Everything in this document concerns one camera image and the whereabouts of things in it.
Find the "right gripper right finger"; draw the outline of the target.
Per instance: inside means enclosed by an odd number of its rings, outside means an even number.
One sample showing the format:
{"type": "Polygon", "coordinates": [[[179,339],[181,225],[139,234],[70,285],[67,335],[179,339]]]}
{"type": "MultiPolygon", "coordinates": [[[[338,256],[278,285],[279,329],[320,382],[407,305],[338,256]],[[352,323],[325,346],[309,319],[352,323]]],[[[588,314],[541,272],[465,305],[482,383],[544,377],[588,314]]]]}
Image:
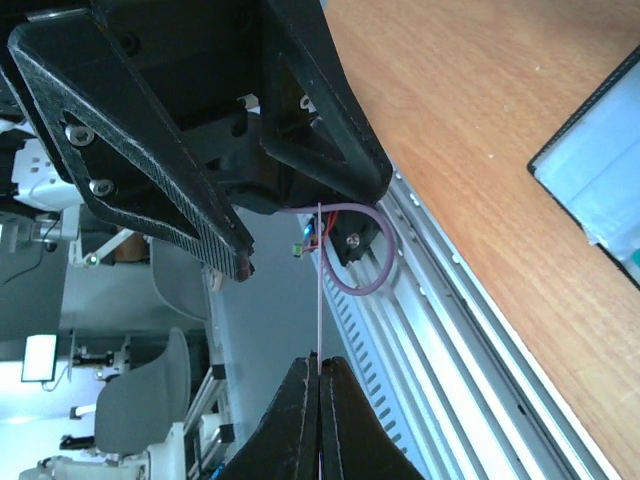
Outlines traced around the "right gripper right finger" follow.
{"type": "Polygon", "coordinates": [[[422,477],[387,435],[344,358],[322,362],[319,387],[323,478],[422,477]]]}

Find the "black leather card holder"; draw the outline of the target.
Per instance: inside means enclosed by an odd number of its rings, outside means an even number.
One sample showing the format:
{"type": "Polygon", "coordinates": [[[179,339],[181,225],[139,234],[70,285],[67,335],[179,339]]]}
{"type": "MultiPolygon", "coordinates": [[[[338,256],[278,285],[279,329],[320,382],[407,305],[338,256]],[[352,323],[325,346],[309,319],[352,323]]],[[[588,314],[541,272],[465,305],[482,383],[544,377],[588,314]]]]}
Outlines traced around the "black leather card holder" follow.
{"type": "Polygon", "coordinates": [[[639,49],[585,99],[528,172],[634,285],[639,285],[639,49]]]}

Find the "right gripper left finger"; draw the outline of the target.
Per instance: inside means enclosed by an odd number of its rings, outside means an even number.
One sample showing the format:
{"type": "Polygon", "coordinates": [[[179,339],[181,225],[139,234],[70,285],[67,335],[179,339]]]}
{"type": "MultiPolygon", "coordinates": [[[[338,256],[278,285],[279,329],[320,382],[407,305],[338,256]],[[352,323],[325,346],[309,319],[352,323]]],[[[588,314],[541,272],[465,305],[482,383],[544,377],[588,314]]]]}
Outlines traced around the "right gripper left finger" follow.
{"type": "Polygon", "coordinates": [[[293,361],[254,433],[222,479],[319,477],[319,374],[315,355],[293,361]]]}

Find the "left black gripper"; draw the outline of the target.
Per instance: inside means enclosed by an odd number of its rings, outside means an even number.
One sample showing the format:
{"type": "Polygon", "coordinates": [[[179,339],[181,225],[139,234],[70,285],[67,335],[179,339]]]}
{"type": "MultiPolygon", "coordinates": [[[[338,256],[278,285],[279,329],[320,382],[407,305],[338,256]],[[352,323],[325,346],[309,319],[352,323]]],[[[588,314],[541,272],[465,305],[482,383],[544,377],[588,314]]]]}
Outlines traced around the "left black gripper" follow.
{"type": "Polygon", "coordinates": [[[1,135],[2,199],[63,210],[81,201],[74,182],[101,220],[170,242],[242,282],[253,273],[253,238],[196,155],[222,174],[236,204],[259,213],[315,203],[317,181],[359,203],[385,195],[390,160],[349,85],[319,1],[260,3],[261,144],[317,180],[265,160],[263,182],[250,172],[263,153],[251,145],[258,117],[239,112],[257,72],[241,56],[255,25],[253,2],[99,5],[121,47],[95,22],[25,22],[8,35],[17,71],[10,86],[34,130],[3,86],[1,118],[10,125],[1,135]],[[286,97],[282,66],[310,98],[340,157],[287,138],[283,114],[300,96],[286,97]]]}

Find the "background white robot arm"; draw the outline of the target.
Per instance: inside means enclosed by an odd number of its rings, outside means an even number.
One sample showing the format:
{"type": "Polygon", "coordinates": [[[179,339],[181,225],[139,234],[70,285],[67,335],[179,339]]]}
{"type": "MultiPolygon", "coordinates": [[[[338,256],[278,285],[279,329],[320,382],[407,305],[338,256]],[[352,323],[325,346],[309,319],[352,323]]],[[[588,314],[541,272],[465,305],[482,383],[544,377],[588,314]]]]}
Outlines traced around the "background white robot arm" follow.
{"type": "Polygon", "coordinates": [[[223,442],[186,462],[183,427],[121,460],[49,457],[23,479],[418,479],[342,357],[295,359],[253,434],[228,462],[223,442]]]}

